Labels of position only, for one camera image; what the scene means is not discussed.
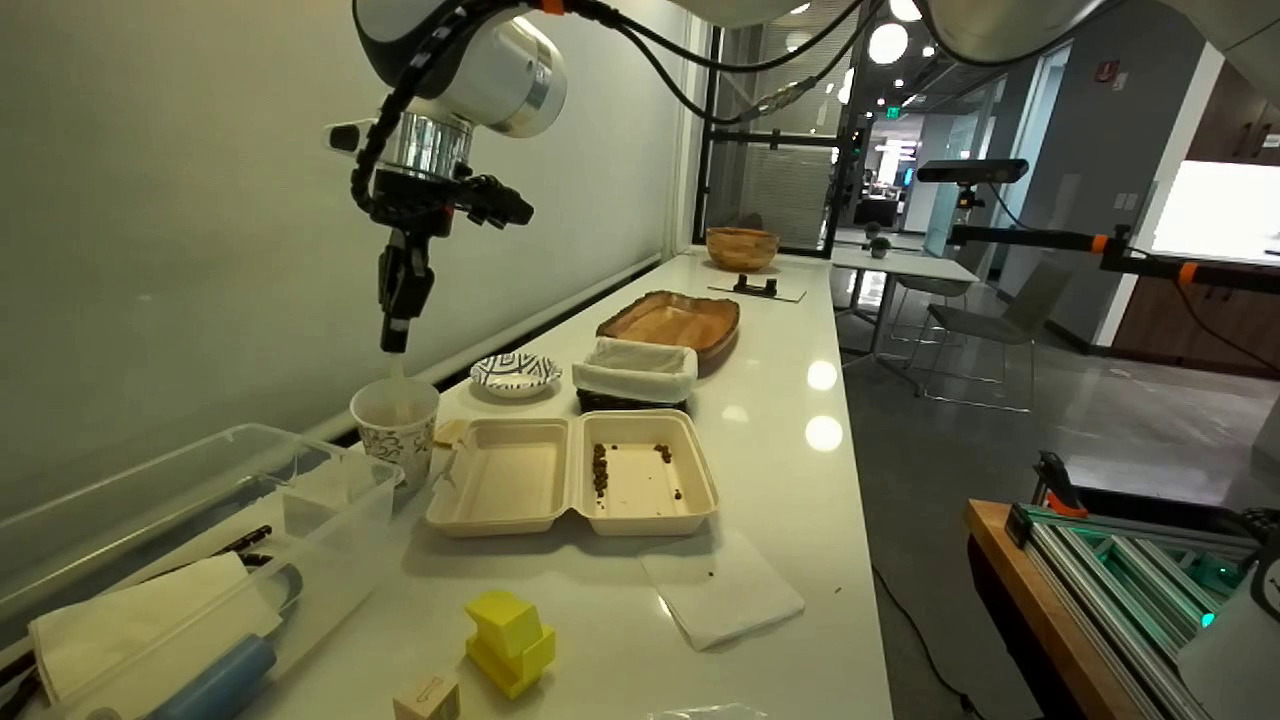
white table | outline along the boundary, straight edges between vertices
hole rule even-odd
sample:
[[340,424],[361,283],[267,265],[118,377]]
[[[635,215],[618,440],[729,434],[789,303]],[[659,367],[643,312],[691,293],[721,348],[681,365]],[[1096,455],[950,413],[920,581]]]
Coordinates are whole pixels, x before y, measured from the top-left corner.
[[950,255],[922,255],[916,248],[887,248],[884,255],[870,255],[864,246],[834,246],[831,248],[831,265],[834,267],[857,267],[852,312],[857,312],[857,298],[859,298],[864,272],[884,272],[884,298],[880,298],[880,312],[870,319],[869,356],[880,351],[880,334],[884,334],[884,317],[892,307],[895,278],[927,278],[927,279],[976,283],[976,278],[962,265],[954,265]]
[[[802,595],[802,615],[697,653],[668,621],[638,556],[652,539],[595,539],[560,520],[547,538],[445,539],[400,526],[394,576],[258,703],[258,718],[386,718],[391,695],[432,671],[463,681],[463,718],[598,720],[659,710],[746,703],[769,718],[892,718],[875,583],[852,461],[848,399],[831,330],[827,265],[781,262],[798,303],[741,300],[741,346],[697,388],[697,438],[721,485],[717,538],[743,533]],[[643,298],[674,288],[707,298],[731,283],[705,255],[674,255],[630,279],[529,351],[566,367],[595,346],[595,323]],[[566,415],[573,385],[529,407],[445,397],[440,422]],[[529,595],[560,633],[560,665],[521,703],[500,702],[466,665],[463,605],[485,589]]]

white wall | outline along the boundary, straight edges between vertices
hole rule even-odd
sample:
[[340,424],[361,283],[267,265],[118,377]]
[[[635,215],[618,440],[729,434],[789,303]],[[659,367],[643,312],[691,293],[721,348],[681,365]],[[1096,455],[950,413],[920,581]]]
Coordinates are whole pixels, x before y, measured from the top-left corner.
[[[1056,117],[1046,126],[1022,225],[1113,232],[1134,225],[1150,191],[1157,159],[1188,92],[1204,39],[1164,5],[1117,5],[1072,35]],[[1123,82],[1099,86],[1099,65],[1118,59]],[[1011,248],[998,288],[1017,293],[1042,251]],[[1096,346],[1117,272],[1090,255],[1065,255],[1072,283],[1050,319]]]
[[[697,32],[671,5],[618,10]],[[612,32],[534,23],[566,57],[566,109],[470,151],[534,221],[454,221],[410,367],[682,232],[682,113]],[[0,517],[236,422],[311,429],[385,372],[385,227],[323,150],[385,96],[347,0],[8,0],[0,96]]]

black cable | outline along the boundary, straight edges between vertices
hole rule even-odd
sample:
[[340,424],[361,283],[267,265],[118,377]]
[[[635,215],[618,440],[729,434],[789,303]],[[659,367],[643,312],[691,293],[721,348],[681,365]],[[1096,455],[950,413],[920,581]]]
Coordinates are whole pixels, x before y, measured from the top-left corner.
[[995,198],[995,207],[1011,221],[1011,227],[1029,227],[1021,215],[1011,215],[998,189],[992,189],[992,198]]
[[1271,365],[1267,356],[1261,356],[1261,351],[1243,348],[1239,342],[1224,337],[1218,330],[1210,330],[1210,323],[1197,312],[1197,303],[1192,303],[1192,298],[1188,298],[1188,288],[1182,288],[1180,279],[1173,279],[1173,288],[1177,288],[1177,298],[1182,300],[1192,323],[1197,323],[1204,337],[1210,337],[1210,342],[1226,346],[1233,351],[1264,365],[1267,372],[1280,372],[1280,365]]
[[875,576],[880,592],[887,595],[887,605],[909,621],[909,628],[910,628],[910,638],[916,638],[916,646],[920,646],[920,653],[922,653],[922,659],[927,659],[932,681],[935,681],[943,692],[950,692],[967,718],[985,718],[985,712],[971,703],[971,695],[967,695],[962,689],[954,689],[954,683],[935,670],[932,648],[927,648],[916,615],[903,607],[903,602],[892,595],[892,589],[887,589],[887,581],[880,576],[875,564],[870,564],[870,576]]
[[852,11],[859,10],[859,0],[852,0],[827,27],[818,27],[817,35],[807,35],[798,48],[759,59],[759,65],[721,65],[710,57],[697,57],[691,48],[681,48],[674,39],[635,23],[630,16],[618,16],[622,27],[638,32],[643,39],[659,44],[671,57],[682,57],[687,65],[710,70],[710,74],[770,74],[792,65],[795,57],[810,53],[818,39],[827,39]]
[[839,44],[839,53],[834,53],[818,74],[810,74],[810,78],[802,78],[802,82],[792,82],[789,90],[757,102],[752,109],[743,109],[743,113],[737,113],[737,117],[717,117],[717,113],[698,109],[697,102],[687,102],[687,96],[681,92],[681,86],[674,86],[671,74],[657,59],[657,53],[643,44],[638,32],[630,32],[627,23],[618,23],[612,10],[607,10],[607,11],[598,11],[598,10],[588,5],[588,10],[580,10],[580,16],[598,22],[602,27],[618,32],[622,39],[630,39],[635,53],[652,65],[652,74],[668,86],[668,92],[671,92],[697,120],[705,120],[705,126],[743,126],[743,120],[757,120],[757,117],[769,117],[769,113],[781,113],[781,109],[795,106],[802,92],[810,92],[810,90],[852,53],[852,44],[864,35],[864,27],[870,27],[870,16],[875,16],[875,11],[869,11],[869,16],[852,27],[852,35]]

white napkin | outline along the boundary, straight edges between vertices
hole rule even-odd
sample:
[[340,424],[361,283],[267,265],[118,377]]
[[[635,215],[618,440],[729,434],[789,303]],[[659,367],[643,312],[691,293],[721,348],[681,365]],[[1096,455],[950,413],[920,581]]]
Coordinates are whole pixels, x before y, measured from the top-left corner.
[[[216,614],[199,615],[199,628],[174,633],[216,595],[222,602]],[[274,626],[278,615],[254,589],[246,589],[240,556],[228,554],[136,589],[56,607],[30,621],[27,633],[50,703],[83,692],[117,665],[136,665],[136,653],[174,633],[165,642],[165,653],[146,657],[145,671],[136,670],[110,689],[110,695],[123,695],[129,703],[110,703],[118,718],[145,718],[222,653],[231,653],[242,638],[267,638]]]
[[710,556],[643,556],[643,569],[691,648],[802,614],[795,589],[741,533],[723,533]]

foam tray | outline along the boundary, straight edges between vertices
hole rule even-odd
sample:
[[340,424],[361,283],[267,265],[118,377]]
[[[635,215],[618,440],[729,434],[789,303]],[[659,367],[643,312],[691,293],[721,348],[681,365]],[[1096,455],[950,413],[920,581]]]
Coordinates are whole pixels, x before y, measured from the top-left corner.
[[565,513],[598,538],[691,538],[721,496],[681,413],[475,422],[426,526],[445,538],[514,538],[547,533]]

